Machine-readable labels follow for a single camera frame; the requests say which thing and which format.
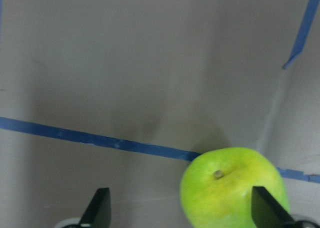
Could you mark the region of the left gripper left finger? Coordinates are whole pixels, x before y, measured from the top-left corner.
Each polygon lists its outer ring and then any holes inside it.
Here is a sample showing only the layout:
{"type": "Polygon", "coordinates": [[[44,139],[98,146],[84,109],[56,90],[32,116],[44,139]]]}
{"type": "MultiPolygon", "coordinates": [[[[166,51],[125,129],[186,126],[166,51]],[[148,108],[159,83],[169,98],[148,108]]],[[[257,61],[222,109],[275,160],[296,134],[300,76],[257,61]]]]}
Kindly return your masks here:
{"type": "Polygon", "coordinates": [[[111,224],[111,193],[109,188],[96,190],[82,215],[80,228],[109,228],[111,224]]]}

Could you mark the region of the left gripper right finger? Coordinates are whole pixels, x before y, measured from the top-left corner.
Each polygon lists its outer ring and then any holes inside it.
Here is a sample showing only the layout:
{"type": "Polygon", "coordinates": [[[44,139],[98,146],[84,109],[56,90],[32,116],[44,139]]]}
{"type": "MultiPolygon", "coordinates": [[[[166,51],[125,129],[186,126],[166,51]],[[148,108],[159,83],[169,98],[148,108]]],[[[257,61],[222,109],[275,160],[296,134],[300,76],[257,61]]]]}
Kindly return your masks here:
{"type": "Polygon", "coordinates": [[[253,186],[251,218],[257,228],[293,228],[295,221],[265,187],[253,186]]]}

